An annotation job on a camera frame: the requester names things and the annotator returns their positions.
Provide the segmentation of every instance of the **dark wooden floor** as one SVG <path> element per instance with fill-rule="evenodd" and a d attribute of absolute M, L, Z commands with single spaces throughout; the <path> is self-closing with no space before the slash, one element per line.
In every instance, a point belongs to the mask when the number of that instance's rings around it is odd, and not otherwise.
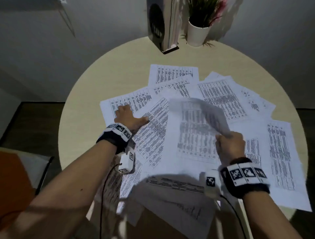
<path fill-rule="evenodd" d="M 29 153 L 54 156 L 44 185 L 61 172 L 58 128 L 63 103 L 23 103 L 0 146 Z M 306 134 L 309 155 L 307 190 L 315 210 L 315 110 L 297 110 Z M 291 223 L 305 239 L 315 238 L 315 213 L 297 210 Z"/>

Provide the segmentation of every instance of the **white flower pot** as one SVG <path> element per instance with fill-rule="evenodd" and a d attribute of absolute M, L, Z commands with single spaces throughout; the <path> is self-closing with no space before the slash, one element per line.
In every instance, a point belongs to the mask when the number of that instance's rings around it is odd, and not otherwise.
<path fill-rule="evenodd" d="M 196 27 L 188 20 L 187 43 L 191 46 L 201 46 L 209 33 L 210 27 Z"/>

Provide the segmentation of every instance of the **wooden tabletop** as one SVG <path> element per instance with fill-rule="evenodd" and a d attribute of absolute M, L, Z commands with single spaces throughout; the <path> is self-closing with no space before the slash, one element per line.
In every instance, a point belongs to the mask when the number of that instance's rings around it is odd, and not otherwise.
<path fill-rule="evenodd" d="M 211 71 L 231 75 L 277 107 L 272 118 L 291 123 L 295 144 L 307 172 L 307 144 L 300 118 L 281 85 L 264 68 L 239 51 L 219 42 L 191 47 L 179 40 L 179 50 L 163 55 L 148 37 L 127 42 L 96 60 L 78 79 L 65 103 L 59 126 L 62 169 L 92 147 L 106 127 L 100 101 L 147 86 L 151 64 L 194 66 L 203 80 Z M 294 209 L 281 207 L 287 218 Z"/>

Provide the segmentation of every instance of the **wall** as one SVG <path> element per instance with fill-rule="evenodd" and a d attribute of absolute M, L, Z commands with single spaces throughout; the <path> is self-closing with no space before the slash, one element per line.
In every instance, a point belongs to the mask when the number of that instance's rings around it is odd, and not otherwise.
<path fill-rule="evenodd" d="M 65 101 L 97 58 L 147 35 L 146 0 L 13 2 L 0 13 L 0 68 L 46 101 Z M 230 0 L 210 36 L 261 64 L 296 107 L 315 108 L 314 10 L 313 0 Z M 185 0 L 182 11 L 186 22 Z"/>
<path fill-rule="evenodd" d="M 0 138 L 5 132 L 20 103 L 21 101 L 18 98 L 0 89 Z"/>

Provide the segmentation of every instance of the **person's left hand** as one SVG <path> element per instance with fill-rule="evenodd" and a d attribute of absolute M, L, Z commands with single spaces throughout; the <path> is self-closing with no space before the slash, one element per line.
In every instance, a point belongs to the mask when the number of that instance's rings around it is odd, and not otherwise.
<path fill-rule="evenodd" d="M 149 121 L 149 117 L 135 118 L 132 115 L 130 105 L 119 106 L 115 113 L 117 116 L 114 120 L 115 123 L 125 125 L 130 131 L 139 129 Z"/>

